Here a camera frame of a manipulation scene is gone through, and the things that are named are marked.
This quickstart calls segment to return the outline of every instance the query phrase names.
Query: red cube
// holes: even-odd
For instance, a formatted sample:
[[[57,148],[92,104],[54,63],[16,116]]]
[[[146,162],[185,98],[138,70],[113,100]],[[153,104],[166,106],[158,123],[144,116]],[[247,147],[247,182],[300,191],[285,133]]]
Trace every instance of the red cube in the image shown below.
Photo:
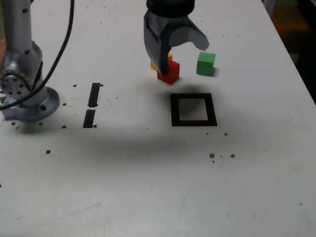
[[[174,84],[178,79],[180,75],[180,64],[169,60],[169,73],[168,75],[161,75],[160,72],[157,70],[157,78],[169,85]]]

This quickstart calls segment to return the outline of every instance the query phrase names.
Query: black square outline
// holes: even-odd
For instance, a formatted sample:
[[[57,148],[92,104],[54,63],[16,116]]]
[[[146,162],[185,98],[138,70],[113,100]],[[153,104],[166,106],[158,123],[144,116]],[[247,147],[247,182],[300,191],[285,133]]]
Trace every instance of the black square outline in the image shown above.
[[[204,99],[207,120],[180,120],[179,99]],[[183,126],[217,126],[211,93],[171,93],[171,121],[173,127]]]

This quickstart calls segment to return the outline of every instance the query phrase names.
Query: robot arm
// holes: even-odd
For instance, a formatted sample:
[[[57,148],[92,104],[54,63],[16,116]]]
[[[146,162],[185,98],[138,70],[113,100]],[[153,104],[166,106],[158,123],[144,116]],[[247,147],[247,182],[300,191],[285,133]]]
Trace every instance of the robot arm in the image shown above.
[[[207,50],[206,36],[189,19],[195,0],[147,0],[144,42],[149,57],[162,75],[169,73],[168,53],[172,47],[192,42]]]
[[[0,85],[7,95],[4,105],[29,96],[42,83],[42,52],[32,42],[32,0],[3,0],[6,53],[0,72]],[[3,110],[6,119],[32,121],[52,114],[59,106],[56,91],[43,87],[22,104]]]
[[[147,8],[157,16],[179,18],[189,15],[195,0],[147,0]]]

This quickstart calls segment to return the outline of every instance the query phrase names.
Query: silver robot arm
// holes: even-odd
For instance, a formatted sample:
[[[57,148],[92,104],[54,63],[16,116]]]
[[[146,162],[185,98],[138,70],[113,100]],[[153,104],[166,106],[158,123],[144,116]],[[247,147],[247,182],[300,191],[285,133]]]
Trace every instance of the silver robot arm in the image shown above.
[[[0,72],[0,86],[7,95],[4,105],[20,100],[42,82],[42,52],[32,42],[31,0],[3,0],[3,20],[6,54]],[[3,110],[7,120],[40,120],[51,115],[59,106],[55,90],[44,87],[24,103]]]

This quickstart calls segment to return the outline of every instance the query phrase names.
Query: black cable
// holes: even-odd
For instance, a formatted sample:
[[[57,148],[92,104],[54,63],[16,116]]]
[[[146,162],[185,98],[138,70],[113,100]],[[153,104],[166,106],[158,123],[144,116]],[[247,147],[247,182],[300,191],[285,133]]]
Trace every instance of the black cable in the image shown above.
[[[1,110],[6,110],[6,109],[9,109],[13,106],[16,106],[16,105],[19,105],[29,99],[31,99],[33,96],[35,96],[37,93],[39,93],[40,90],[42,90],[44,88],[44,86],[46,85],[46,83],[48,82],[48,80],[50,79],[51,75],[53,74],[61,56],[63,55],[64,51],[65,51],[65,48],[67,46],[67,43],[68,43],[68,40],[69,40],[69,37],[70,37],[70,33],[71,33],[71,30],[72,30],[72,27],[73,27],[73,21],[74,21],[74,11],[75,11],[75,0],[70,0],[70,14],[69,14],[69,24],[68,24],[68,29],[67,29],[67,33],[66,33],[66,37],[65,37],[65,40],[63,42],[63,45],[61,46],[60,48],[60,51],[53,63],[53,65],[51,66],[51,69],[49,70],[45,80],[42,82],[42,84],[39,85],[38,88],[36,88],[32,93],[30,93],[28,96],[25,96],[23,99],[21,100],[17,100],[9,105],[4,105],[4,106],[1,106],[0,107],[0,111]]]

